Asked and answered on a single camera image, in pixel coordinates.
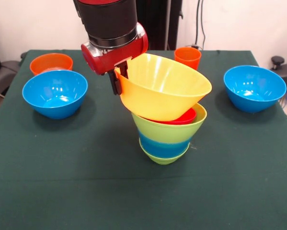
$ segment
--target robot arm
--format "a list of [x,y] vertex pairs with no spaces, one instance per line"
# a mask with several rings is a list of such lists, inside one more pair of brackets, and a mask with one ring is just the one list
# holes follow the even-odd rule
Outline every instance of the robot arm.
[[148,49],[148,37],[137,22],[136,0],[74,0],[89,36],[81,50],[90,68],[108,73],[114,94],[121,94],[115,68],[127,76],[127,60]]

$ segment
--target orange cup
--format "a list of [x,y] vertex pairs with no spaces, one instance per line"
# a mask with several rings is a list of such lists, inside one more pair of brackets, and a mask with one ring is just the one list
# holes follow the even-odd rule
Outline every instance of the orange cup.
[[200,59],[201,52],[198,49],[192,47],[182,47],[178,48],[174,52],[174,60],[183,63],[195,70],[197,70]]
[[59,53],[41,55],[30,63],[30,70],[34,75],[57,69],[72,70],[72,68],[72,58]]

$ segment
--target yellow bowl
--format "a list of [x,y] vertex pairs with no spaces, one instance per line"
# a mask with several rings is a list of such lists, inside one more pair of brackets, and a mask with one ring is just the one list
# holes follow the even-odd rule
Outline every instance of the yellow bowl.
[[142,54],[127,61],[128,79],[120,75],[123,105],[134,114],[156,121],[172,121],[211,92],[209,80],[177,61]]

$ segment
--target stack of bowls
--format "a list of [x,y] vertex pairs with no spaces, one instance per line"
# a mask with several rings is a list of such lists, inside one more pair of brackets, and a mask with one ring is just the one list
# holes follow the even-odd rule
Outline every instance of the stack of bowls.
[[128,61],[128,79],[119,70],[116,75],[142,150],[158,164],[183,156],[206,119],[207,111],[198,102],[211,92],[209,80],[184,64],[152,54]]

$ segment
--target orange bowl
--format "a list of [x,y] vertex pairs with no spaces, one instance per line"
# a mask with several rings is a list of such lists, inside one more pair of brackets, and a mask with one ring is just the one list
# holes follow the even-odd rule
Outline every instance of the orange bowl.
[[30,70],[34,75],[58,69],[72,70],[72,68],[72,58],[59,53],[41,55],[35,58],[30,64]]

